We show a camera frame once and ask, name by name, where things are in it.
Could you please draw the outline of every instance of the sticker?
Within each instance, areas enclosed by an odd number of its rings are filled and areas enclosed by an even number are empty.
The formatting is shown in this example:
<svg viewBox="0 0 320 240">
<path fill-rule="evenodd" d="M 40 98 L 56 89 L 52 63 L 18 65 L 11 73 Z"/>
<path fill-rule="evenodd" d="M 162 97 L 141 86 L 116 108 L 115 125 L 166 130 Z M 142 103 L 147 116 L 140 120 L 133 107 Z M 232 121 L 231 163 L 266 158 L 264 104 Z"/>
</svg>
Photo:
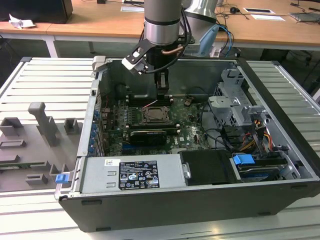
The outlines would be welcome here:
<svg viewBox="0 0 320 240">
<path fill-rule="evenodd" d="M 160 188 L 157 161 L 119 161 L 118 164 L 120 190 Z"/>
<path fill-rule="evenodd" d="M 105 159 L 104 166 L 105 167 L 114 167 L 119 166 L 120 159 Z"/>
</svg>

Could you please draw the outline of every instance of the copper pipe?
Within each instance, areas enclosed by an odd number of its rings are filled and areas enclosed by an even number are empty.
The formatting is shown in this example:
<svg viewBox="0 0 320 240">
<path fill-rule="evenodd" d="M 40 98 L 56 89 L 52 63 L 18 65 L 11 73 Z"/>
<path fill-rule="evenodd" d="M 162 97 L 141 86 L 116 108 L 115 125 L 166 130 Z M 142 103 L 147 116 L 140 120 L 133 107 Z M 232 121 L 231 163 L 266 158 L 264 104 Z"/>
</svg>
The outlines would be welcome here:
<svg viewBox="0 0 320 240">
<path fill-rule="evenodd" d="M 173 49 L 173 50 L 170 50 L 170 51 L 166 51 L 166 50 L 162 50 L 162 54 L 163 55 L 171 55 L 171 54 L 176 54 L 177 52 L 179 52 L 179 51 L 181 51 L 181 50 L 183 50 L 184 49 L 184 47 L 183 46 L 179 46 L 179 47 L 177 47 L 177 48 L 175 48 L 175 49 Z"/>
</svg>

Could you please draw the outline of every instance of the white desk leg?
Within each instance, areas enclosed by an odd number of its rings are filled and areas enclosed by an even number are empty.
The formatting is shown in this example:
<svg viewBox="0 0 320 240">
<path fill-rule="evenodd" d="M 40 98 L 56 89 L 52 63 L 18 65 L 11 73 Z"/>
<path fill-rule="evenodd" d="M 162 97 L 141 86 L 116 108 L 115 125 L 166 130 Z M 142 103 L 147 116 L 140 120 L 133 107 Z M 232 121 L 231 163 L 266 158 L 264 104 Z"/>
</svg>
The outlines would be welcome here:
<svg viewBox="0 0 320 240">
<path fill-rule="evenodd" d="M 56 48 L 54 36 L 46 35 L 42 39 L 45 41 L 51 58 L 60 58 L 60 53 Z"/>
<path fill-rule="evenodd" d="M 96 52 L 94 48 L 94 43 L 92 41 L 88 41 L 88 43 L 89 43 L 90 53 L 94 54 Z"/>
</svg>

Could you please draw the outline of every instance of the computer case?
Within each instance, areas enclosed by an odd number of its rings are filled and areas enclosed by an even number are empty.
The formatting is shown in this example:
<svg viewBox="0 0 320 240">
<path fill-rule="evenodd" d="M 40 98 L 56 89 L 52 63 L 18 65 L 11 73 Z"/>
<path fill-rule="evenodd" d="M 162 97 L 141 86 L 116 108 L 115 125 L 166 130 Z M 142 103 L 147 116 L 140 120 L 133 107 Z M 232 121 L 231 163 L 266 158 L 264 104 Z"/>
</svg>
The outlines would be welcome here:
<svg viewBox="0 0 320 240">
<path fill-rule="evenodd" d="M 9 14 L 22 20 L 65 24 L 73 12 L 71 0 L 0 0 L 0 21 Z"/>
</svg>

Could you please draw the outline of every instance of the paper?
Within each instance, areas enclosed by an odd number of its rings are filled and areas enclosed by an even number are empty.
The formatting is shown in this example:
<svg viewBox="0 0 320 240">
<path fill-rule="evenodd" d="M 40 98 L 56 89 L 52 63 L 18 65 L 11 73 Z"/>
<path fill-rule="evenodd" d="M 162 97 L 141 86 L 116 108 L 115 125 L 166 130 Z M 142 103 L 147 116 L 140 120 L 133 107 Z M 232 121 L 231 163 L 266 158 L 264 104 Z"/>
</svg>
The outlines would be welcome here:
<svg viewBox="0 0 320 240">
<path fill-rule="evenodd" d="M 105 167 L 114 167 L 119 166 L 121 159 L 105 159 L 104 160 L 104 166 Z"/>
<path fill-rule="evenodd" d="M 145 9 L 143 7 L 135 6 L 122 6 L 121 12 L 135 12 L 135 13 L 144 13 Z"/>
<path fill-rule="evenodd" d="M 36 26 L 32 20 L 21 20 L 11 16 L 11 14 L 9 14 L 9 16 L 9 23 L 17 29 L 21 30 L 22 28 L 31 28 Z"/>
<path fill-rule="evenodd" d="M 271 21 L 285 21 L 282 17 L 280 16 L 272 16 L 272 15 L 257 15 L 257 14 L 251 14 L 251 16 L 255 20 L 271 20 Z"/>
</svg>

